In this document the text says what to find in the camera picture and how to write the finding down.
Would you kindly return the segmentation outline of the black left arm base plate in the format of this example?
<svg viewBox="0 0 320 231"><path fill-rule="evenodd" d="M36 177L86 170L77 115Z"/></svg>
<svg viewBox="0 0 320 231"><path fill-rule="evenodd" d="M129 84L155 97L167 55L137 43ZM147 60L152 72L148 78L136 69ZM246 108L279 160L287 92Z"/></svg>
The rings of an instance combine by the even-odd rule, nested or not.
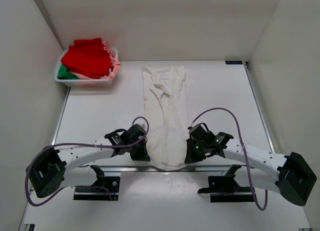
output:
<svg viewBox="0 0 320 231"><path fill-rule="evenodd" d="M119 172L105 172L91 186L76 186L73 200L75 201L108 201L119 200L121 174Z"/></svg>

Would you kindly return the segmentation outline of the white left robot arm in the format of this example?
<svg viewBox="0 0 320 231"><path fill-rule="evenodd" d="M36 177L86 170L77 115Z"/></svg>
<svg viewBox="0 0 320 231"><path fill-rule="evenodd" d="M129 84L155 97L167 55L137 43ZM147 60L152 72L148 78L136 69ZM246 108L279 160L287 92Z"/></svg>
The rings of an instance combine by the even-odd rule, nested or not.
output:
<svg viewBox="0 0 320 231"><path fill-rule="evenodd" d="M149 129L133 124L117 129L89 144L60 143L46 147L28 167L28 179L38 198L66 187L101 189L106 176L94 162L128 153L133 161L150 161L146 142Z"/></svg>

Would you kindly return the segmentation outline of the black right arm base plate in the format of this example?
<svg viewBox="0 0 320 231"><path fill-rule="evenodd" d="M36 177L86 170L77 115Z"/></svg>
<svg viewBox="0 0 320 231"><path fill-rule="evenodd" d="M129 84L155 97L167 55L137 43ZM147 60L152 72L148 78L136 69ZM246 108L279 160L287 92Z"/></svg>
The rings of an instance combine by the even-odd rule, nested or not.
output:
<svg viewBox="0 0 320 231"><path fill-rule="evenodd" d="M209 195L211 203L252 203L254 198L248 184L240 186L236 180L236 171L245 166L233 164L224 175L209 175L208 187L200 188L199 195Z"/></svg>

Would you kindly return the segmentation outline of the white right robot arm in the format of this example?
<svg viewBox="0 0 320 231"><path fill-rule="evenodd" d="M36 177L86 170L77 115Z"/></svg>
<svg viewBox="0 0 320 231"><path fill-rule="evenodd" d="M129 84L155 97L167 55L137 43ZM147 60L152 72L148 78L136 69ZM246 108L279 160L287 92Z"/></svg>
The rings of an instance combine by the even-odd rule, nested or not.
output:
<svg viewBox="0 0 320 231"><path fill-rule="evenodd" d="M222 176L210 175L209 186L199 189L199 194L226 196L249 192L250 187L254 187L278 193L294 205L306 205L317 176L300 154L278 154L244 145L230 134L213 134L205 123L188 130L185 164L213 156L239 162L231 165Z"/></svg>

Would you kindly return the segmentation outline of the white t shirt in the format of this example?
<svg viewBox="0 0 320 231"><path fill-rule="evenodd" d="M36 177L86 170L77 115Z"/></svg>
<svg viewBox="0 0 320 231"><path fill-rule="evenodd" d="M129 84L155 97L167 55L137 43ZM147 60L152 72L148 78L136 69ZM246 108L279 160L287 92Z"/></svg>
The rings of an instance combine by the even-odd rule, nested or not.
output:
<svg viewBox="0 0 320 231"><path fill-rule="evenodd" d="M143 67L142 79L150 161L171 167L185 164L189 137L185 67Z"/></svg>

